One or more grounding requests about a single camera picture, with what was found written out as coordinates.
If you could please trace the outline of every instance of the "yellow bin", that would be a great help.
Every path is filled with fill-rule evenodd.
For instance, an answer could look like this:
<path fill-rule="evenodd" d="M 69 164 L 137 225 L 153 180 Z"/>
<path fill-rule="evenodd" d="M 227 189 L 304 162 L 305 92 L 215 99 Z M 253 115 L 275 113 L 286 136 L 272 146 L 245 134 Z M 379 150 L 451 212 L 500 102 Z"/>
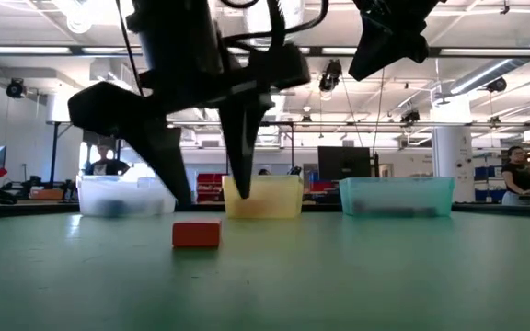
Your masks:
<path fill-rule="evenodd" d="M 302 212 L 304 183 L 299 176 L 253 176 L 250 197 L 242 200 L 235 181 L 223 177 L 226 216 L 242 219 L 290 219 Z"/>

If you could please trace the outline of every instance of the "ceiling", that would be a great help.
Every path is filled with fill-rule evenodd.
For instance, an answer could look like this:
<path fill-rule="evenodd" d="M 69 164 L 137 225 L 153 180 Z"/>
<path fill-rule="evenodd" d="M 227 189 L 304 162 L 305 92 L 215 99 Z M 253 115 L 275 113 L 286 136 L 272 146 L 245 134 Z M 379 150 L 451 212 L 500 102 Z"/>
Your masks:
<path fill-rule="evenodd" d="M 108 8 L 114 6 L 113 0 L 97 1 L 107 2 Z M 317 15 L 319 0 L 305 2 L 305 20 L 309 20 Z M 356 47 L 362 34 L 362 23 L 354 5 L 348 0 L 330 2 L 325 21 L 294 36 L 293 41 L 296 44 Z M 446 4 L 439 4 L 428 17 L 428 27 L 422 34 L 432 46 L 528 46 L 530 0 L 512 0 L 510 3 L 511 11 L 500 15 L 502 0 L 448 0 Z M 224 35 L 246 32 L 242 12 L 224 9 L 219 5 L 215 10 L 215 17 Z M 138 44 L 136 35 L 130 33 L 129 38 L 132 44 Z M 66 15 L 58 11 L 53 1 L 0 0 L 0 44 L 117 46 L 123 45 L 123 39 L 117 25 L 94 25 L 83 34 L 71 32 L 67 27 Z M 439 82 L 454 81 L 491 62 L 484 59 L 428 59 L 422 64 L 416 64 L 404 59 L 389 65 L 384 71 L 372 74 L 362 82 L 356 82 L 347 74 L 350 60 L 343 58 L 340 61 L 344 79 L 332 92 L 332 99 L 323 101 L 317 90 L 317 79 L 326 68 L 328 60 L 329 58 L 308 59 L 313 81 L 286 92 L 284 112 L 280 120 L 300 120 L 305 115 L 304 107 L 308 106 L 314 121 L 350 120 L 352 113 L 357 120 L 379 118 L 398 121 L 399 115 L 405 110 L 398 106 L 412 96 L 415 96 L 412 106 L 420 111 L 423 120 L 428 120 L 431 94 L 422 89 L 438 86 Z M 92 61 L 90 58 L 77 57 L 2 56 L 0 68 L 52 68 L 68 77 L 73 82 L 71 84 L 89 86 L 92 84 L 89 73 Z M 139 58 L 136 62 L 139 69 L 143 70 L 144 59 Z M 486 120 L 492 114 L 530 104 L 530 63 L 506 74 L 504 78 L 508 87 L 503 93 L 470 93 L 471 114 L 474 120 Z M 530 109 L 504 119 L 529 120 Z M 508 132 L 520 131 L 519 128 Z"/>

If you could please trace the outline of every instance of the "plastic container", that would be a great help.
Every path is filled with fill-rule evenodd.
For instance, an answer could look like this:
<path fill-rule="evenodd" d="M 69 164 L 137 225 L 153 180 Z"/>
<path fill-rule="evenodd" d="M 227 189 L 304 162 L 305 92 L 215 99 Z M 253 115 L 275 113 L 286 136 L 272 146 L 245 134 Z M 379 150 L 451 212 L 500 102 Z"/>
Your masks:
<path fill-rule="evenodd" d="M 242 219 L 291 219 L 302 212 L 304 183 L 299 176 L 254 176 L 250 197 L 241 199 L 230 176 L 223 177 L 226 216 Z"/>
<path fill-rule="evenodd" d="M 83 176 L 77 188 L 84 216 L 148 217 L 175 210 L 175 198 L 154 177 Z"/>
<path fill-rule="evenodd" d="M 451 177 L 357 177 L 340 182 L 350 216 L 444 217 L 451 214 Z"/>

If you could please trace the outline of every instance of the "white bin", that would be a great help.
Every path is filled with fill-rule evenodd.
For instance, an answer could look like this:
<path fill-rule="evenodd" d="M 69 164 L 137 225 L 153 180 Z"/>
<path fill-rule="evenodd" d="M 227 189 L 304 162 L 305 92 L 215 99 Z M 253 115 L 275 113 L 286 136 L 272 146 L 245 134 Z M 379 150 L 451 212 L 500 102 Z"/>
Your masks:
<path fill-rule="evenodd" d="M 175 210 L 173 195 L 155 177 L 82 176 L 77 188 L 84 216 L 148 217 Z"/>

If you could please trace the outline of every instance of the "woman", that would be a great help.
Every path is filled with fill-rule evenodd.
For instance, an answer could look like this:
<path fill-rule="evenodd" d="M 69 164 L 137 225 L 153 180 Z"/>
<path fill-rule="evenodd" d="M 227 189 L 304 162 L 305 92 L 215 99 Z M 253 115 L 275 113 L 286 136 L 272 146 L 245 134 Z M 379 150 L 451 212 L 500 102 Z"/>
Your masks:
<path fill-rule="evenodd" d="M 518 146 L 508 150 L 510 162 L 502 167 L 502 177 L 506 183 L 506 193 L 502 197 L 504 206 L 530 205 L 530 200 L 520 196 L 530 194 L 530 168 L 526 164 L 526 153 Z"/>

